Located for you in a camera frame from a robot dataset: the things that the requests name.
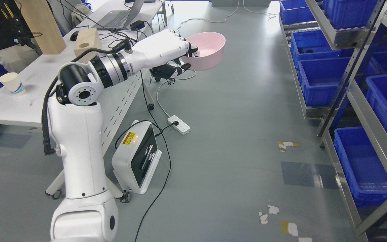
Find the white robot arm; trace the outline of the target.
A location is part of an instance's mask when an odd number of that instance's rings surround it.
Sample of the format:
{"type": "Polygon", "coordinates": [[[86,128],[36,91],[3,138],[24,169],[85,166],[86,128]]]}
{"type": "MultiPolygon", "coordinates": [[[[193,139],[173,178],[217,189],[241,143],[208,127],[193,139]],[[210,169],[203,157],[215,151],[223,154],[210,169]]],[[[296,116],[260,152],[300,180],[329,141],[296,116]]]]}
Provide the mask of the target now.
{"type": "Polygon", "coordinates": [[[99,50],[87,63],[63,65],[45,95],[44,150],[62,158],[66,186],[52,217],[52,242],[112,242],[117,234],[119,211],[104,168],[97,99],[133,74],[124,53],[99,50]]]}

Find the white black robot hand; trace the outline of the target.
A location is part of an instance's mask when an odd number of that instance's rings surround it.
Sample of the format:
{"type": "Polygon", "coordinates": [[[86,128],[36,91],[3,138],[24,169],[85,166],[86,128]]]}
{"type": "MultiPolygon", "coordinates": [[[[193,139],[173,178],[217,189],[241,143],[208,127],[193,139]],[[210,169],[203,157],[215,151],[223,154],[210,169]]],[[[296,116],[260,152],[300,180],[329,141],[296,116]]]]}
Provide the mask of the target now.
{"type": "Polygon", "coordinates": [[[190,64],[168,64],[182,56],[199,57],[200,51],[174,30],[162,30],[146,37],[132,47],[132,53],[123,51],[130,72],[135,74],[148,68],[152,76],[158,79],[174,79],[189,70],[190,64]]]}

